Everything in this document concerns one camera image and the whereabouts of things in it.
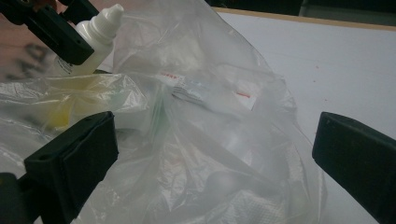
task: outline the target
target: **white label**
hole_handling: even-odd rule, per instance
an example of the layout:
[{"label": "white label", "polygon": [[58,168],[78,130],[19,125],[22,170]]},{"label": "white label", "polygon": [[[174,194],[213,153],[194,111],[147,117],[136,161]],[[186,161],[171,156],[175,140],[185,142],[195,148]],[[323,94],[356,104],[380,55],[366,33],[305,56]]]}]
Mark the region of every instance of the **white label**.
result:
[{"label": "white label", "polygon": [[244,105],[248,110],[253,110],[254,105],[256,104],[256,97],[245,94],[245,93],[235,93],[236,99],[238,99],[239,103]]},{"label": "white label", "polygon": [[58,57],[58,60],[56,63],[59,65],[59,68],[61,68],[64,72],[66,72],[68,75],[72,73],[73,70],[73,64],[67,63],[63,59]]},{"label": "white label", "polygon": [[161,72],[159,75],[156,75],[155,77],[158,78],[162,83],[170,87],[175,87],[176,84],[179,82],[179,80],[181,78],[184,78],[183,76],[177,76],[166,72]]},{"label": "white label", "polygon": [[[202,94],[195,91],[197,87],[198,89],[205,89],[202,83],[194,82],[193,80],[190,80],[189,83],[186,83],[186,78],[184,76],[174,75],[166,72],[161,72],[155,77],[167,86],[173,87],[174,89],[172,94],[177,98],[198,105],[202,105],[204,103]],[[255,96],[242,92],[235,92],[234,95],[239,103],[241,103],[245,108],[248,110],[253,110],[257,100]]]}]

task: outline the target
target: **table surface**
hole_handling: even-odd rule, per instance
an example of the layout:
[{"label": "table surface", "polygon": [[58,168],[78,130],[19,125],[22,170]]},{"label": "table surface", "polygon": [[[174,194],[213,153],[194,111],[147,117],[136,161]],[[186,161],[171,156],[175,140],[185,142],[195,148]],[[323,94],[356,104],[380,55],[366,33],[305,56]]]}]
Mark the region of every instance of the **table surface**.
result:
[{"label": "table surface", "polygon": [[[396,28],[216,8],[286,80],[297,119],[313,142],[322,111],[396,138]],[[377,223],[326,175],[321,223]]]}]

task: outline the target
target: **plastic bag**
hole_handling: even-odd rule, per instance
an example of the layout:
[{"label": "plastic bag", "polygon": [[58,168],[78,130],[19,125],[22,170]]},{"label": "plastic bag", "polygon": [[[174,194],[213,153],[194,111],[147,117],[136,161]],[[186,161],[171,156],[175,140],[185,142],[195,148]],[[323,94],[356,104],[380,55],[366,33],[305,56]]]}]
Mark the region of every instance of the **plastic bag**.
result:
[{"label": "plastic bag", "polygon": [[[120,75],[106,92],[117,96],[114,90],[123,90],[128,80],[134,83],[130,93],[140,100],[121,113],[125,104],[104,104],[109,98],[100,97],[100,90],[67,94],[99,99],[95,111],[119,111],[116,118],[125,122],[145,121],[117,126],[119,159],[75,222],[318,223],[325,197],[321,171],[295,123],[296,107],[284,81],[257,50],[204,1],[130,1],[124,7],[129,9],[112,64]],[[10,109],[0,119],[55,135],[47,119],[29,123],[9,106],[40,114],[36,105],[63,92],[48,91],[51,80],[79,78],[93,77],[4,84],[28,93],[3,95],[0,106]],[[99,78],[93,83],[112,83],[114,77]],[[49,85],[40,89],[42,80]],[[35,139],[28,133],[25,138]],[[14,153],[12,143],[6,148]]]},{"label": "plastic bag", "polygon": [[125,75],[27,79],[0,83],[0,119],[56,135],[89,115],[111,110],[117,128],[147,132],[149,102],[154,103],[149,97]]},{"label": "plastic bag", "polygon": [[0,172],[21,177],[23,160],[52,139],[38,129],[0,119]]}]

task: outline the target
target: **white plastic bottle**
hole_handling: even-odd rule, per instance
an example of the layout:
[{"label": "white plastic bottle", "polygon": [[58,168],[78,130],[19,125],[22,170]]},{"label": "white plastic bottle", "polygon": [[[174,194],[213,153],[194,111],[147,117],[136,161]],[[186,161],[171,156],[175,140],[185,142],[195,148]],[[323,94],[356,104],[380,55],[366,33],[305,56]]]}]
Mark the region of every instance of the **white plastic bottle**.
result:
[{"label": "white plastic bottle", "polygon": [[104,8],[90,21],[80,22],[76,30],[94,49],[94,53],[81,65],[67,63],[60,57],[56,57],[55,72],[63,77],[92,74],[114,48],[113,39],[120,29],[123,11],[123,7],[116,4],[113,7]]}]

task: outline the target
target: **clear plastic bag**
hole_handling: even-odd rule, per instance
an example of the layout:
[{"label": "clear plastic bag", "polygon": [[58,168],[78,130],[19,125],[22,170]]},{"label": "clear plastic bag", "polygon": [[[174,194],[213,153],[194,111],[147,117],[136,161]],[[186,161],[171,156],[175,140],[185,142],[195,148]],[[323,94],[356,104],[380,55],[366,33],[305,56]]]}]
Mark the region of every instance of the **clear plastic bag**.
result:
[{"label": "clear plastic bag", "polygon": [[38,129],[0,120],[0,172],[10,172],[21,177],[24,172],[23,160],[43,147],[51,139]]},{"label": "clear plastic bag", "polygon": [[[258,51],[204,1],[120,3],[127,12],[112,64],[119,75],[0,86],[0,120],[43,136],[115,112],[119,159],[75,222],[318,223],[321,171],[283,79]],[[73,86],[84,78],[89,88]],[[70,96],[81,108],[68,107],[70,120],[54,133],[48,113],[64,111]],[[24,119],[37,115],[44,118]],[[5,148],[14,153],[13,144]]]}]

